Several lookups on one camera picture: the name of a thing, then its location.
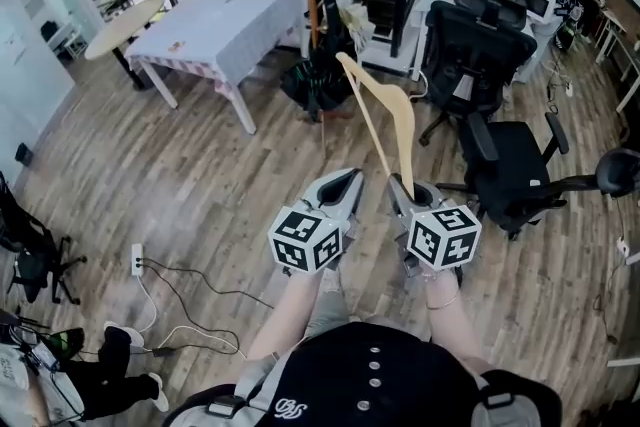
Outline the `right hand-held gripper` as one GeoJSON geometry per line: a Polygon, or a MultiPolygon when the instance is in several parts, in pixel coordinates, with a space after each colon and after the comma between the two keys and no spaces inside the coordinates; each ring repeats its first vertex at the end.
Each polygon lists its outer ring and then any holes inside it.
{"type": "Polygon", "coordinates": [[[416,182],[414,194],[392,174],[387,192],[397,221],[395,242],[406,274],[452,270],[458,277],[462,266],[475,256],[482,225],[465,205],[445,197],[431,183],[416,182]]]}

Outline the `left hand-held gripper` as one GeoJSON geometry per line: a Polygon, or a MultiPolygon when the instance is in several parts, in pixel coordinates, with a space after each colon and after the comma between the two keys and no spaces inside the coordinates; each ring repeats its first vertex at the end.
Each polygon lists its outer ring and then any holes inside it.
{"type": "Polygon", "coordinates": [[[337,268],[353,238],[364,188],[359,168],[344,168],[314,180],[291,207],[278,212],[268,231],[274,261],[283,272],[316,274],[337,268]]]}

